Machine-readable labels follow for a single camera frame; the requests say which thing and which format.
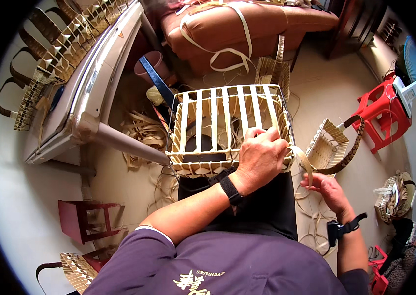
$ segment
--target leather couch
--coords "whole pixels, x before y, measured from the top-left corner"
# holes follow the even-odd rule
[[[285,36],[284,50],[299,48],[306,32],[329,31],[339,19],[332,13],[299,7],[284,7],[248,2],[231,2],[246,19],[252,41],[251,60],[260,56],[276,54],[278,35]],[[161,27],[172,51],[181,60],[189,62],[197,76],[211,72],[210,59],[213,53],[199,49],[180,32],[182,18],[197,5],[186,9],[180,15],[175,12],[161,19]],[[233,48],[248,56],[246,35],[240,16],[230,7],[216,7],[191,15],[184,25],[190,38],[203,48],[218,51]],[[242,62],[230,52],[223,52],[212,66],[226,68]]]

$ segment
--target tile floor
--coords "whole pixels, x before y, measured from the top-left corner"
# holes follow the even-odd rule
[[[209,88],[222,86],[237,74],[237,70],[225,73],[211,73],[202,79],[193,78],[183,63],[176,63],[177,71],[181,73],[183,81],[195,88]],[[255,72],[238,76],[229,85],[250,84]],[[372,90],[377,81],[361,62],[356,54],[351,54],[334,60],[326,60],[317,50],[315,44],[306,43],[302,46],[294,71],[290,75],[290,90],[293,93],[287,103],[292,114],[296,113],[293,130],[297,145],[306,149],[317,128],[325,118],[335,124],[346,120],[358,107],[357,97]],[[113,104],[110,124],[118,127],[124,112],[128,109],[147,109],[144,92],[148,86],[134,74],[123,74],[120,87]],[[346,130],[346,135],[353,140],[356,136],[352,128]],[[369,217],[361,222],[365,244],[368,246],[382,245],[390,227],[377,221],[373,205],[375,197],[373,190],[382,187],[384,181],[393,176],[397,169],[409,169],[406,146],[403,139],[396,140],[372,155],[370,139],[367,136],[360,144],[352,162],[340,173],[336,179],[343,187],[347,197],[357,214],[367,212]],[[91,145],[88,158],[97,170],[97,175],[90,180],[91,195],[94,200],[104,202],[121,202],[125,208],[120,217],[114,214],[114,224],[134,230],[144,220],[148,213],[167,202],[154,202],[160,198],[160,192],[154,194],[155,186],[151,180],[157,178],[161,166],[149,164],[139,170],[129,170],[122,153],[99,145]],[[293,183],[296,187],[301,179],[298,164],[292,168]],[[309,197],[299,200],[299,204],[308,212],[316,212],[321,196],[311,192]],[[321,202],[321,211],[326,211]],[[299,237],[308,230],[312,232],[311,218],[302,214],[297,208],[297,225]],[[325,235],[325,220],[321,221],[319,232]],[[118,234],[97,242],[98,245],[118,243],[124,234]],[[311,236],[306,236],[302,243],[315,247]],[[336,272],[337,251],[333,251],[326,260]]]

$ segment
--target person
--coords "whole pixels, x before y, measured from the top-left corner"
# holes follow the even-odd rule
[[[220,183],[190,196],[180,187],[178,202],[128,234],[84,295],[368,294],[360,229],[339,240],[337,277],[297,241],[291,175],[279,174],[287,146],[274,127],[249,128],[227,176],[243,196],[237,208]],[[314,173],[311,187],[307,175],[300,184],[320,192],[341,224],[355,218],[333,178]]]

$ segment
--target hand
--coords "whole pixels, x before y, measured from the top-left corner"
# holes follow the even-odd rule
[[[240,147],[239,167],[229,175],[239,193],[246,196],[268,184],[282,169],[287,147],[275,127],[249,128]]]
[[[308,189],[308,174],[303,175],[300,185]],[[313,173],[313,185],[309,189],[321,193],[326,204],[336,214],[338,221],[346,223],[354,219],[354,210],[342,191],[342,187],[334,178],[321,173]]]

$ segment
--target wooden door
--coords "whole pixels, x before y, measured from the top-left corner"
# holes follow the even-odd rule
[[[331,1],[330,6],[341,3]],[[382,0],[345,0],[343,1],[338,27],[326,50],[329,59],[356,52],[370,40],[370,33],[375,33],[383,15],[386,4]]]

